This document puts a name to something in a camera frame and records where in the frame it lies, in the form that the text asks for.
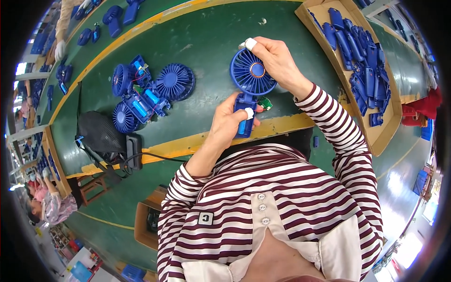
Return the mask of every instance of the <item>hand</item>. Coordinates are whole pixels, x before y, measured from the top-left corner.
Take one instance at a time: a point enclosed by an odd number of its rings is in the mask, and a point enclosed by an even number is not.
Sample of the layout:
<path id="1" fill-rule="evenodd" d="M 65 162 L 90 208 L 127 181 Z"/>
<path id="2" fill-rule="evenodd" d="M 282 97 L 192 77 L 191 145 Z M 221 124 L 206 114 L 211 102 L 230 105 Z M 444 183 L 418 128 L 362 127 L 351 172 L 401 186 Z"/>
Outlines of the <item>hand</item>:
<path id="1" fill-rule="evenodd" d="M 306 98 L 313 84 L 301 74 L 285 42 L 260 36 L 254 39 L 257 44 L 252 53 L 263 61 L 272 78 L 298 99 Z"/>
<path id="2" fill-rule="evenodd" d="M 42 170 L 42 176 L 44 178 L 50 177 L 50 169 L 48 167 L 44 167 L 44 169 Z"/>
<path id="3" fill-rule="evenodd" d="M 61 40 L 58 42 L 55 48 L 55 60 L 61 61 L 64 58 L 64 55 L 66 53 L 66 42 L 64 40 Z"/>
<path id="4" fill-rule="evenodd" d="M 89 4 L 91 4 L 91 0 L 83 1 L 83 3 L 80 5 L 77 11 L 79 11 L 81 8 L 86 9 L 89 6 Z"/>
<path id="5" fill-rule="evenodd" d="M 233 93 L 224 102 L 216 107 L 215 115 L 213 117 L 212 127 L 206 143 L 214 146 L 218 150 L 224 151 L 232 143 L 232 139 L 238 132 L 238 124 L 248 118 L 245 110 L 238 110 L 233 112 L 236 97 L 240 92 Z M 256 112 L 261 113 L 263 108 L 257 105 Z M 253 127 L 259 126 L 260 121 L 254 118 Z"/>

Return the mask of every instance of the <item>floor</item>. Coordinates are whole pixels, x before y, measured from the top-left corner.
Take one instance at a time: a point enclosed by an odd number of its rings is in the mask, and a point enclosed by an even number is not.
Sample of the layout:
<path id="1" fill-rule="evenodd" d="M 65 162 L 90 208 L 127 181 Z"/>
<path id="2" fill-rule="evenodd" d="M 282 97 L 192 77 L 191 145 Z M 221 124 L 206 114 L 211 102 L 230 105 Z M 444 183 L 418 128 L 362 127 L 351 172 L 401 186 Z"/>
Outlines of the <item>floor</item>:
<path id="1" fill-rule="evenodd" d="M 108 3 L 114 2 L 119 1 L 108 0 Z M 150 1 L 145 1 L 139 10 L 137 23 L 171 6 L 174 3 L 153 1 L 150 5 Z M 195 92 L 190 99 L 175 103 L 167 117 L 158 118 L 141 128 L 138 133 L 143 136 L 143 146 L 147 148 L 206 132 L 215 106 L 235 89 L 228 78 L 228 67 L 237 43 L 256 35 L 284 40 L 301 72 L 338 98 L 341 83 L 320 46 L 294 15 L 298 6 L 299 2 L 288 1 L 239 2 L 193 11 L 156 25 L 123 43 L 92 67 L 83 79 L 81 110 L 111 113 L 119 101 L 110 90 L 110 77 L 114 68 L 118 63 L 128 63 L 141 54 L 149 63 L 153 76 L 166 64 L 180 62 L 191 67 L 197 79 Z M 108 7 L 102 5 L 101 8 L 106 10 Z M 265 25 L 258 23 L 262 18 L 267 20 Z M 401 95 L 419 93 L 420 97 L 424 96 L 423 70 L 417 55 L 382 27 L 375 23 L 371 25 L 381 41 Z M 74 65 L 73 77 L 82 73 L 83 68 L 111 42 L 106 33 L 95 45 L 76 47 L 70 41 L 69 60 Z M 78 90 L 75 89 L 51 125 L 58 156 L 67 176 L 81 172 L 81 168 L 90 163 L 85 153 L 79 152 L 73 143 L 78 97 Z M 268 97 L 274 107 L 260 118 L 299 113 L 291 102 L 290 94 L 283 89 L 275 90 Z M 61 93 L 54 94 L 52 111 L 61 98 Z M 41 103 L 41 107 L 45 108 L 46 101 Z M 50 120 L 51 114 L 43 113 L 44 122 Z M 314 130 L 314 135 L 320 138 L 320 145 L 313 148 L 310 161 L 333 174 L 332 146 L 317 128 Z M 388 240 L 384 249 L 399 237 L 415 208 L 418 196 L 411 188 L 418 171 L 428 159 L 430 147 L 430 142 L 420 138 L 419 128 L 400 125 L 386 150 L 373 159 L 384 236 Z M 114 265 L 120 260 L 155 271 L 156 251 L 136 242 L 133 237 L 136 205 L 159 184 L 168 184 L 178 166 L 178 163 L 169 161 L 144 165 L 141 171 L 135 172 L 88 207 L 82 207 L 78 213 L 71 215 L 66 220 L 67 225 L 107 258 L 108 264 Z"/>

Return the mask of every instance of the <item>shirt button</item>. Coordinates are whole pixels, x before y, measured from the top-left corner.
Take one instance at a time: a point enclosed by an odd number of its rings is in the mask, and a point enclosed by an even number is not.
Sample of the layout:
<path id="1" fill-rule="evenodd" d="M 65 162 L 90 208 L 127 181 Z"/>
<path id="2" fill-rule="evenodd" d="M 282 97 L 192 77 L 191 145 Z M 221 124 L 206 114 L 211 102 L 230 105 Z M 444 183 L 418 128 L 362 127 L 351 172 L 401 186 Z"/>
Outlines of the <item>shirt button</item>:
<path id="1" fill-rule="evenodd" d="M 268 225 L 271 221 L 269 220 L 269 218 L 265 217 L 264 219 L 262 219 L 262 224 L 263 225 Z"/>

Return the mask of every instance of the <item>white collar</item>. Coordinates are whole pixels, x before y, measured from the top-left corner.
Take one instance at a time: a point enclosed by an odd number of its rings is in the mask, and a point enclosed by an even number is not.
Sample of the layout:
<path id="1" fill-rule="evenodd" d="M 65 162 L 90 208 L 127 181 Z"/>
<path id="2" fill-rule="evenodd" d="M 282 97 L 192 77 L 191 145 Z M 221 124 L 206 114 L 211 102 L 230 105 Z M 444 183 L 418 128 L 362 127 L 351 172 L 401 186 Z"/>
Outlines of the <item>white collar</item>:
<path id="1" fill-rule="evenodd" d="M 322 270 L 326 279 L 360 280 L 362 254 L 356 215 L 340 223 L 319 242 L 284 242 L 314 263 L 318 270 Z M 185 279 L 187 282 L 240 281 L 256 252 L 257 250 L 229 266 L 208 260 L 187 260 L 182 262 Z"/>

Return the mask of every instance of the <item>sleeve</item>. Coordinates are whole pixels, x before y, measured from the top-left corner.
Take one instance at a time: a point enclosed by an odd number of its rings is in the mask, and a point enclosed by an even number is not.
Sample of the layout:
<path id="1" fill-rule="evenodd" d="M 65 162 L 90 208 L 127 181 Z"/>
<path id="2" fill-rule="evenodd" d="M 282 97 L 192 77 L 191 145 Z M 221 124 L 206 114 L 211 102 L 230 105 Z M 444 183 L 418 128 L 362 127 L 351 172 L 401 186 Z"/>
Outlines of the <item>sleeve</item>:
<path id="1" fill-rule="evenodd" d="M 70 16 L 75 6 L 83 3 L 83 0 L 61 0 L 61 13 L 55 27 L 56 38 L 64 39 Z"/>
<path id="2" fill-rule="evenodd" d="M 360 207 L 361 213 L 357 216 L 364 277 L 382 250 L 381 207 L 371 153 L 352 117 L 318 86 L 313 85 L 311 93 L 301 102 L 295 99 L 295 103 L 312 118 L 332 144 L 335 176 Z"/>
<path id="3" fill-rule="evenodd" d="M 67 216 L 60 215 L 62 198 L 59 192 L 50 194 L 50 201 L 46 203 L 46 218 L 50 224 L 56 225 L 67 219 Z"/>
<path id="4" fill-rule="evenodd" d="M 192 177 L 185 169 L 184 163 L 171 180 L 165 199 L 161 202 L 158 219 L 158 255 L 157 270 L 160 282 L 168 280 L 171 270 L 171 257 L 185 218 L 195 204 L 199 191 L 212 177 Z"/>

